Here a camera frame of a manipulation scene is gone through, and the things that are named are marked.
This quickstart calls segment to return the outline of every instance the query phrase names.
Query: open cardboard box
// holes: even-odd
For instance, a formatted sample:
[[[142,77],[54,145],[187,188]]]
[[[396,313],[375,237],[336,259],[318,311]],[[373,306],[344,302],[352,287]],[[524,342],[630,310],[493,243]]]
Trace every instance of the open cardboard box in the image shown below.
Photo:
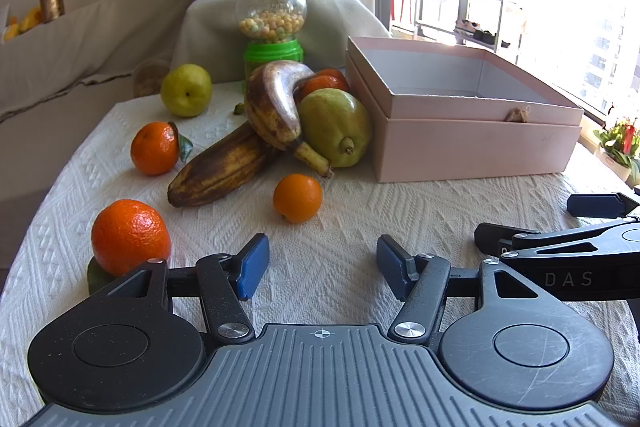
[[[485,50],[350,38],[346,65],[380,182],[561,172],[580,135],[580,107]],[[527,123],[504,121],[514,108]]]

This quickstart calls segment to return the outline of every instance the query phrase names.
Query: yellow-green fruit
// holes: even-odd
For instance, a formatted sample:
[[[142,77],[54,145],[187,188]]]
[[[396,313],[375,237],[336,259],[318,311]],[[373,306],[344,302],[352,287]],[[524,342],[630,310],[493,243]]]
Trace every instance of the yellow-green fruit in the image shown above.
[[[162,81],[160,97],[176,116],[197,116],[209,107],[211,77],[196,64],[184,64],[171,71]]]
[[[356,165],[371,140],[371,120],[353,95],[340,89],[318,89],[298,105],[306,142],[332,167]]]

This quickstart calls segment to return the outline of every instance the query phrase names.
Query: brown overripe banana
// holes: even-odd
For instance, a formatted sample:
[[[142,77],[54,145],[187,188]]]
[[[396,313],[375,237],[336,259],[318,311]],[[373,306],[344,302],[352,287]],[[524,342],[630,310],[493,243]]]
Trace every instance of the brown overripe banana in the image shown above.
[[[321,176],[333,174],[329,160],[302,139],[293,92],[313,71],[292,60],[276,60],[251,74],[244,92],[244,110],[255,132],[265,142],[287,150]]]
[[[185,165],[169,185],[173,206],[196,206],[220,199],[245,184],[280,154],[245,122]]]

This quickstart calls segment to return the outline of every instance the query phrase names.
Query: metal screw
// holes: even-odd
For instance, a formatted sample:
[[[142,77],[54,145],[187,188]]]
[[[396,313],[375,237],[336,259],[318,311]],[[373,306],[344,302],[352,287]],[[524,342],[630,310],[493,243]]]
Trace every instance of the metal screw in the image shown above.
[[[240,322],[228,322],[218,328],[218,334],[226,339],[241,339],[249,334],[249,327]]]
[[[406,339],[415,339],[423,336],[427,332],[424,326],[417,322],[401,322],[396,324],[394,331],[396,332],[396,335]]]

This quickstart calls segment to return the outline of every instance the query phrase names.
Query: table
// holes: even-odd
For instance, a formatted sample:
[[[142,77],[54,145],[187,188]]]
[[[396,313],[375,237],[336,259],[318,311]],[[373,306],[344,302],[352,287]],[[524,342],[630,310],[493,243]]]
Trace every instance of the table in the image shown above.
[[[213,86],[206,114],[177,120],[196,152],[244,122],[232,114],[238,83]],[[138,173],[129,147],[150,121],[170,115],[158,96],[117,104],[65,166],[33,219],[0,299],[0,425],[20,425],[40,407],[26,350],[35,333],[87,296],[85,270],[92,256],[90,230],[98,212],[119,198],[150,204],[163,217],[173,243],[170,266],[193,266],[209,253],[236,253],[256,232],[271,243],[271,264],[245,305],[257,331],[267,322],[380,323],[388,327],[400,303],[374,256],[381,233],[410,253],[431,251],[454,266],[476,267],[481,255],[473,231],[481,221],[551,231],[594,220],[564,211],[572,192],[625,190],[583,147],[563,174],[409,184],[378,184],[368,161],[321,180],[319,214],[288,225],[271,207],[276,183],[291,172],[311,174],[283,156],[274,166],[223,200],[173,208],[166,188],[177,169],[157,177]],[[449,299],[443,327],[472,310],[472,299]],[[616,366],[600,401],[620,421],[640,418],[640,346],[625,302],[572,303],[609,336]],[[177,299],[175,312],[200,330],[196,299]]]

